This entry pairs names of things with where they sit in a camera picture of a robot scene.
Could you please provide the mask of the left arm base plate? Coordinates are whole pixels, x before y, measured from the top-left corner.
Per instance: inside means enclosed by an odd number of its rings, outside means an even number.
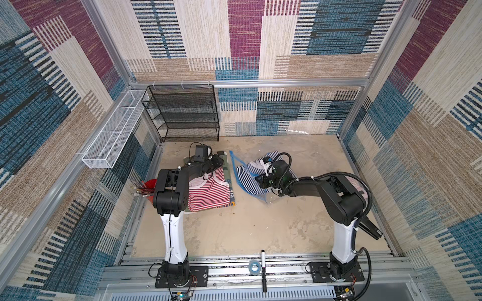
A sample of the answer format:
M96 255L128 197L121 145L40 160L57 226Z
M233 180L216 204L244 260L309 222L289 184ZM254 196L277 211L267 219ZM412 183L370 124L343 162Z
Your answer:
M158 270L154 287L182 289L206 287L208 276L208 266L162 265Z

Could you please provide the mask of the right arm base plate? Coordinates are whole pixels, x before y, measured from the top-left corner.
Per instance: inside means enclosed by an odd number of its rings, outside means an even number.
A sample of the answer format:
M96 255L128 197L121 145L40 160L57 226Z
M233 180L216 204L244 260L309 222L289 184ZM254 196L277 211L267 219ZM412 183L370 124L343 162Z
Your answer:
M312 277L314 283L365 281L360 264L355 259L348 263L309 262L305 266L305 271Z

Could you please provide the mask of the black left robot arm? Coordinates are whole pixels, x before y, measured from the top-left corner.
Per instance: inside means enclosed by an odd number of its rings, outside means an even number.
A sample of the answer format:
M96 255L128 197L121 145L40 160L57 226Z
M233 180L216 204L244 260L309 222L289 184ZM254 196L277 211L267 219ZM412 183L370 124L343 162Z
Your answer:
M184 166L161 169L158 173L153 207L163 223L166 250L159 275L166 283L181 286L191 279L183 226L189 201L189 183L222 166L223 160L209 145L199 144Z

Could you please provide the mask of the clear vacuum bag blue zip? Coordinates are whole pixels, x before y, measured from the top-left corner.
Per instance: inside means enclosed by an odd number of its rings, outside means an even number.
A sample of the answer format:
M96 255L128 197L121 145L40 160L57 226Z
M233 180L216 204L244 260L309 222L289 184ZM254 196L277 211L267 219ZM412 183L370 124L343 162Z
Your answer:
M275 150L248 163L243 162L233 151L229 154L237 184L243 191L266 204L270 192L282 195L284 187L296 179L291 169L292 157L288 153Z

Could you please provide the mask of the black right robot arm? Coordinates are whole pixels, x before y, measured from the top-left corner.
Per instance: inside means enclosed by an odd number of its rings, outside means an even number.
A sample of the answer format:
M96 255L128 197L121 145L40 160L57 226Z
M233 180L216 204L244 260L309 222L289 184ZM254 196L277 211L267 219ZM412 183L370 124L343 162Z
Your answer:
M363 279L355 249L356 232L363 230L378 240L383 233L368 218L373 205L369 187L360 177L345 172L331 172L315 177L294 177L291 164L264 157L260 160L265 172L255 177L261 188L272 188L280 196L319 197L335 223L334 245L328 263L312 263L314 282L322 276L331 282L342 282L355 276Z

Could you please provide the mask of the navy white striped tank top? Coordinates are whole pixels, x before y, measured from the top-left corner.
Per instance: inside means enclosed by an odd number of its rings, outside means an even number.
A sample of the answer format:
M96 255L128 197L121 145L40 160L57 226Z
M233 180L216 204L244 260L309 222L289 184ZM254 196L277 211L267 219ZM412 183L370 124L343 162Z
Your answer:
M274 159L278 154L279 152L275 150L259 157L256 160L245 163L233 153L230 153L233 160L233 168L237 184L249 195L261 201L266 201L266 195L269 193L269 190L260 188L259 184L255 180L255 177L262 173L263 167L260 160L266 156Z

